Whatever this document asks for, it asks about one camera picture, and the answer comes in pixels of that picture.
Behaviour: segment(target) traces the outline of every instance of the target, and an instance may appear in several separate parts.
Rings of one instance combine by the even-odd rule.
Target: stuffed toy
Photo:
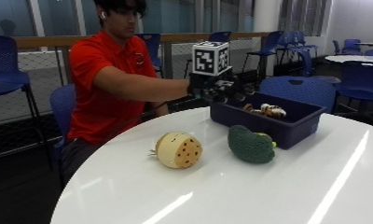
[[[275,143],[264,133],[252,133],[244,126],[234,125],[227,132],[227,145],[234,156],[246,162],[266,163],[274,157]]]
[[[187,133],[170,132],[157,141],[154,154],[165,166],[187,168],[200,156],[200,144]]]
[[[242,109],[272,119],[282,119],[286,116],[286,111],[278,105],[260,104],[260,109],[254,109],[251,104],[244,104]]]

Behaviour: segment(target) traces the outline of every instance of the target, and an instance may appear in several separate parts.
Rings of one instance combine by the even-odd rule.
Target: man
[[[145,0],[93,1],[101,30],[69,53],[75,108],[62,157],[65,182],[98,147],[138,124],[145,102],[162,116],[167,107],[158,105],[187,95],[189,80],[157,78],[143,42],[134,36]]]

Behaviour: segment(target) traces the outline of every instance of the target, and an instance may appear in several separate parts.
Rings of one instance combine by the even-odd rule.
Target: man's arm
[[[106,66],[94,76],[93,85],[122,99],[163,102],[187,95],[189,80],[126,74],[114,66]]]
[[[154,114],[157,115],[157,117],[167,115],[169,114],[169,107],[167,105],[161,105],[163,104],[163,102],[151,102],[150,105],[153,108],[155,108],[157,106],[159,106],[155,110],[154,110]]]

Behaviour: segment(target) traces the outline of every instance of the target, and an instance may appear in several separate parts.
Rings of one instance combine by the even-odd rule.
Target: glass wall
[[[45,35],[78,35],[73,1],[38,0]]]
[[[99,19],[93,1],[82,0],[85,33],[93,35],[99,31]]]
[[[141,19],[145,33],[193,33],[195,31],[195,0],[149,0]]]
[[[210,33],[211,31],[212,31],[212,0],[203,0],[202,32]]]
[[[319,35],[326,1],[283,0],[278,29]],[[254,0],[147,0],[146,4],[146,16],[139,20],[145,33],[252,31]],[[196,27],[195,18],[202,20]],[[93,35],[98,30],[93,0],[0,0],[0,35],[78,35],[83,31]]]
[[[246,2],[244,32],[252,31],[252,8],[254,0]]]
[[[28,0],[0,0],[0,35],[34,36]]]
[[[238,0],[219,1],[219,31],[236,32]]]

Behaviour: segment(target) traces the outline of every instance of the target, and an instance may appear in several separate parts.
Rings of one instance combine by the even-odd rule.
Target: black hair
[[[130,7],[126,5],[126,0],[93,0],[95,6],[99,6],[103,12],[109,15],[109,10],[119,11],[119,9],[134,10],[142,18],[146,10],[146,1],[134,0],[135,6]]]

